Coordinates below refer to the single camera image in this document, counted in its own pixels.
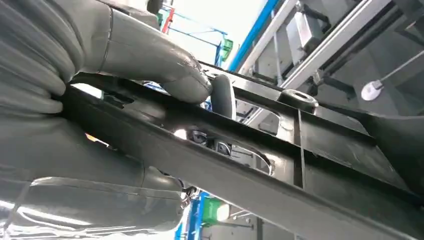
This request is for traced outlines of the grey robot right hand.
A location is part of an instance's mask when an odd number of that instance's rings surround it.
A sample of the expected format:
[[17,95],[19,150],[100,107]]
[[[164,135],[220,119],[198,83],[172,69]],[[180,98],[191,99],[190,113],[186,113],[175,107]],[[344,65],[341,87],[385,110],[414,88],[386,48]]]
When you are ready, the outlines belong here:
[[102,236],[173,230],[184,212],[180,180],[62,115],[74,78],[158,83],[173,97],[235,118],[223,75],[150,25],[100,0],[0,3],[0,235]]

